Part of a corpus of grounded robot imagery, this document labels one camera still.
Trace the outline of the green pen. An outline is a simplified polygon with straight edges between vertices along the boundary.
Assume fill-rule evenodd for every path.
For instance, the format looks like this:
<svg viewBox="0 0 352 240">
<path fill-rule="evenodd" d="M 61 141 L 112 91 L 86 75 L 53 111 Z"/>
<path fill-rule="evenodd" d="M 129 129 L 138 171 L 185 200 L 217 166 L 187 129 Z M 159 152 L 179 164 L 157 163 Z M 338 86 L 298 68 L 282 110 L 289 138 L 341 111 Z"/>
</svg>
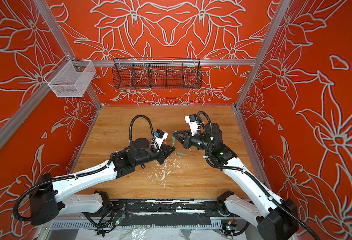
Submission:
<svg viewBox="0 0 352 240">
<path fill-rule="evenodd" d="M 171 145 L 172 147 L 174 147 L 175 142 L 176 142 L 176 138 L 175 138 L 175 136 L 173 135 L 173 136 L 172 136 L 172 145 Z"/>
</svg>

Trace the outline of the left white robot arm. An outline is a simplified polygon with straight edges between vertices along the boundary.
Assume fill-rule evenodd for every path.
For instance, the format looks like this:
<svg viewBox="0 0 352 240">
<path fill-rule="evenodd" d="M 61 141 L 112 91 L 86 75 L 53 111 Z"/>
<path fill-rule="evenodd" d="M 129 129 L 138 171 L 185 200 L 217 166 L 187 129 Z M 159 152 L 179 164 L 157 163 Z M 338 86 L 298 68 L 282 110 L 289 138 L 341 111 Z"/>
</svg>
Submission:
<svg viewBox="0 0 352 240">
<path fill-rule="evenodd" d="M 133 125 L 139 118 L 145 119 L 150 127 L 151 138 L 133 140 Z M 145 115 L 133 117 L 129 126 L 129 146 L 121 151 L 111 153 L 103 163 L 70 175 L 52 177 L 44 174 L 37 183 L 27 189 L 15 202 L 12 215 L 21 222 L 30 222 L 33 226 L 42 225 L 59 216 L 69 207 L 65 200 L 76 193 L 97 184 L 113 181 L 127 176 L 136 167 L 145 167 L 156 161 L 160 165 L 176 149 L 164 144 L 168 133 L 154 130 L 151 120 Z"/>
</svg>

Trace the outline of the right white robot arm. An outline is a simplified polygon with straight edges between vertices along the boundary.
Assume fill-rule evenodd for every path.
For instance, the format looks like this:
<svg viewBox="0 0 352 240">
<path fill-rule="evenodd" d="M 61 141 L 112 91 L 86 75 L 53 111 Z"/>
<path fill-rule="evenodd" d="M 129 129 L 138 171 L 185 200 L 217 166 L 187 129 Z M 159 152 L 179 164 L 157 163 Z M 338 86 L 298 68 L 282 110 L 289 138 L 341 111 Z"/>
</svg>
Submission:
<svg viewBox="0 0 352 240">
<path fill-rule="evenodd" d="M 195 147 L 204 151 L 207 164 L 230 177 L 250 199 L 247 202 L 234 193 L 225 192 L 220 201 L 229 213 L 253 225 L 264 240 L 288 240 L 299 228 L 306 230 L 315 240 L 319 239 L 318 234 L 299 219 L 297 205 L 267 188 L 224 144 L 219 125 L 212 123 L 207 113 L 199 111 L 185 116 L 185 121 L 189 130 L 174 132 L 173 137 L 185 149 Z"/>
</svg>

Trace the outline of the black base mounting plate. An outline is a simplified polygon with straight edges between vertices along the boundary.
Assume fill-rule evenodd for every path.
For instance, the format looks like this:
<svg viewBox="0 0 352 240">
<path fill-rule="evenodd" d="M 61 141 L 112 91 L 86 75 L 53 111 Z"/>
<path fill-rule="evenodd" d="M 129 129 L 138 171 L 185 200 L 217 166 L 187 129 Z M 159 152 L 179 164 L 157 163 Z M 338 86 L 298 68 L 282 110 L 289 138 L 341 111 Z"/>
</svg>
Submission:
<svg viewBox="0 0 352 240">
<path fill-rule="evenodd" d="M 109 206 L 101 207 L 92 217 L 105 213 L 136 215 L 198 214 L 205 217 L 235 217 L 216 199 L 114 199 Z"/>
</svg>

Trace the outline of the clear plastic bin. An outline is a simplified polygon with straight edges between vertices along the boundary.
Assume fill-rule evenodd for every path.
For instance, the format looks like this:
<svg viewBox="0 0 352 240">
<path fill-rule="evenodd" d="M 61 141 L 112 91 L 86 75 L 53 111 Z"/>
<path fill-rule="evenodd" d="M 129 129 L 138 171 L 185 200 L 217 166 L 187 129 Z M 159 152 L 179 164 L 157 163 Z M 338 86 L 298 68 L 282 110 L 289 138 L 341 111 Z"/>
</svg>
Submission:
<svg viewBox="0 0 352 240">
<path fill-rule="evenodd" d="M 59 98 L 81 98 L 96 74 L 92 61 L 65 60 L 44 81 Z"/>
</svg>

